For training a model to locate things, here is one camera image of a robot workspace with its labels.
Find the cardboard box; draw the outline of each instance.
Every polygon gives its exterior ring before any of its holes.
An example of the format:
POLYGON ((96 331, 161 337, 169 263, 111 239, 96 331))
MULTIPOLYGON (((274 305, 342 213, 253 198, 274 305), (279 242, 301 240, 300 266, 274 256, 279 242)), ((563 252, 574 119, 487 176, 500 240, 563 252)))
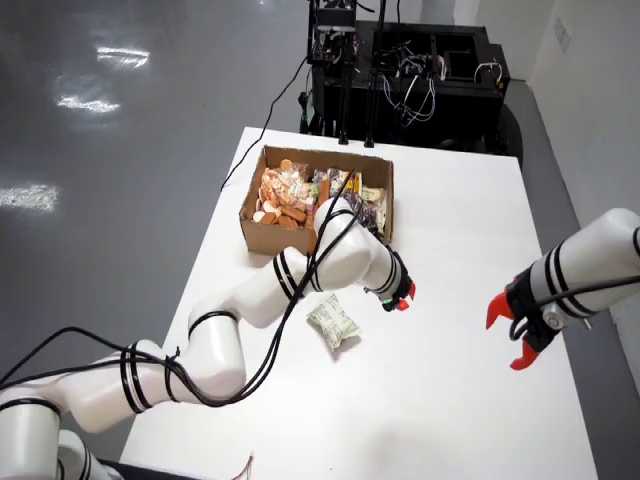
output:
POLYGON ((385 243, 391 242, 393 233, 393 163, 378 157, 367 157, 351 153, 326 152, 316 150, 297 150, 265 146, 253 172, 249 191, 240 209, 240 226, 247 248, 251 252, 277 255, 286 247, 295 247, 301 253, 311 253, 311 235, 309 230, 292 230, 279 225, 263 225, 253 221, 256 200, 262 174, 267 167, 278 168, 280 161, 288 158, 294 163, 305 163, 313 170, 339 168, 362 172, 362 183, 367 187, 384 188, 387 194, 387 217, 384 226, 385 243))

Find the white robotic arm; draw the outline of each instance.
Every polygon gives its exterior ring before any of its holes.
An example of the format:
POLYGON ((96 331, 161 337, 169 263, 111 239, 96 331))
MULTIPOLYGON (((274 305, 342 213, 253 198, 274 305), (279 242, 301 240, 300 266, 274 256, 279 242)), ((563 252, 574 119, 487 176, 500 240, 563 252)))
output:
POLYGON ((608 211, 518 274, 493 299, 487 328, 498 316, 513 323, 511 340, 524 336, 514 370, 530 366, 565 327, 640 292, 640 217, 608 211))
MULTIPOLYGON (((317 262, 316 275, 304 290, 300 285, 309 276, 307 257, 287 248, 246 282, 195 306, 189 317, 188 349, 175 362, 208 401, 222 404, 245 386, 238 321, 266 327, 287 307, 293 308, 296 292, 307 295, 359 283, 378 296, 385 310, 407 307, 404 299, 413 298, 415 286, 400 257, 354 222, 353 216, 343 198, 325 202, 318 209, 314 225, 319 238, 317 256, 325 258, 317 262)), ((58 416, 67 411, 85 431, 101 432, 161 402, 202 403, 166 365, 134 360, 145 354, 165 358, 158 345, 141 340, 96 362, 111 362, 110 366, 22 382, 11 388, 0 385, 0 479, 22 478, 16 476, 19 466, 11 463, 20 458, 25 445, 57 445, 58 416)), ((51 468, 55 473, 55 464, 51 468)))

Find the wall outlet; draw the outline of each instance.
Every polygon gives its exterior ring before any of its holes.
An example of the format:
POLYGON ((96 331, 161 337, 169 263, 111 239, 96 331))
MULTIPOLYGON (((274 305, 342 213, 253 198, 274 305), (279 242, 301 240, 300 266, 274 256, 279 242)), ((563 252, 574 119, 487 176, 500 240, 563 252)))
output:
POLYGON ((571 34, 569 30, 564 26, 560 17, 556 18, 556 22, 553 25, 553 30, 556 34, 556 38, 558 39, 558 43, 560 44, 560 48, 564 53, 567 53, 569 49, 569 44, 571 43, 571 34))

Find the wrapped package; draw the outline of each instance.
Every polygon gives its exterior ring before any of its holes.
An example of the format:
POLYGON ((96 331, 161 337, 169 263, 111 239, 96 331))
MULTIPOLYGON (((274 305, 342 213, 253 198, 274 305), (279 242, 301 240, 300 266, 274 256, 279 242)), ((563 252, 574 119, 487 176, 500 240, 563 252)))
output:
MULTIPOLYGON (((329 196, 334 197, 338 194, 340 187, 344 183, 344 180, 349 175, 349 172, 344 170, 339 170, 337 168, 330 168, 327 170, 327 175, 329 176, 330 187, 329 187, 329 196)), ((344 192, 352 192, 357 195, 362 195, 362 173, 355 172, 349 182, 344 187, 344 192)))
POLYGON ((327 297, 308 315, 309 321, 320 327, 325 342, 333 352, 346 338, 355 337, 360 329, 342 310, 335 294, 327 297))
POLYGON ((311 193, 310 184, 304 180, 294 168, 280 171, 267 168, 262 174, 259 196, 274 207, 288 205, 304 211, 305 201, 311 193))
POLYGON ((387 219, 387 195, 384 188, 362 187, 362 199, 367 205, 375 208, 375 222, 378 227, 378 232, 382 234, 387 219))

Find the reflective floor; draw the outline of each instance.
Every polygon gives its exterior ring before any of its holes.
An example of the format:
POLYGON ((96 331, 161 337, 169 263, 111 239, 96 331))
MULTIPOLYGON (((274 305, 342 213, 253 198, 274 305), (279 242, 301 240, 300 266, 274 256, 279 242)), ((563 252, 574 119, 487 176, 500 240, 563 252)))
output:
MULTIPOLYGON (((451 18, 453 1, 422 4, 419 18, 451 18)), ((263 124, 302 60, 306 9, 303 0, 0 3, 0 371, 69 324, 124 344, 162 342, 242 129, 263 124)), ((303 83, 272 128, 297 130, 303 83)), ((507 103, 548 249, 577 221, 530 90, 513 82, 507 103)), ((596 329, 565 336, 596 465, 601 479, 636 478, 640 402, 611 320, 596 329)), ((25 373, 105 353, 63 339, 25 373)), ((118 459, 129 425, 83 439, 118 459)))

